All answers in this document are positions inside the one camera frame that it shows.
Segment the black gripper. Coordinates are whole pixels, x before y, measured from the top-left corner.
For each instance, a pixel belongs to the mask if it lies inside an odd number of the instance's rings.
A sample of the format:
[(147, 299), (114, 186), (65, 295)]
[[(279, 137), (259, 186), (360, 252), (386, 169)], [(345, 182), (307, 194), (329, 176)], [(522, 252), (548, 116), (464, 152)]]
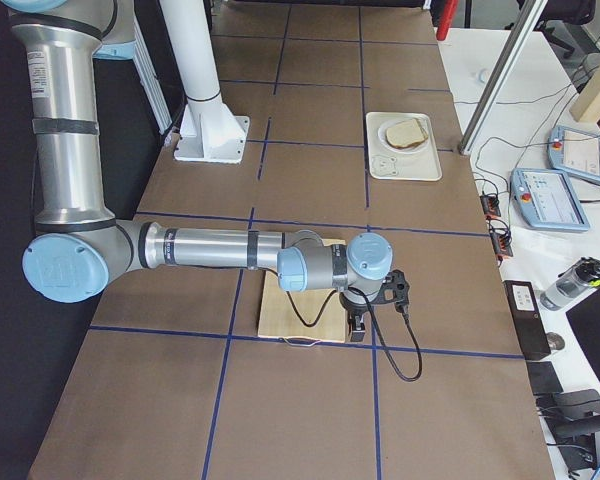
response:
[(366, 302), (353, 302), (344, 293), (341, 293), (340, 304), (345, 309), (347, 314), (348, 341), (352, 343), (363, 342), (366, 335), (366, 327), (363, 316), (369, 311)]

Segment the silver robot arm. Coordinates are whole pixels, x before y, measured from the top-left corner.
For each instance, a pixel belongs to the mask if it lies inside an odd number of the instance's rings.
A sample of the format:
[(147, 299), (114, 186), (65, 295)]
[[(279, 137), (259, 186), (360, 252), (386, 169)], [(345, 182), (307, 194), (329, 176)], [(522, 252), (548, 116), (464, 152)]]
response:
[(408, 310), (408, 285), (385, 238), (363, 233), (325, 245), (313, 231), (166, 228), (118, 219), (105, 205), (93, 60), (135, 50), (130, 1), (11, 1), (23, 43), (44, 206), (22, 256), (44, 297), (77, 303), (120, 276), (161, 265), (273, 272), (287, 293), (326, 290), (347, 313), (350, 337), (377, 322), (374, 309)]

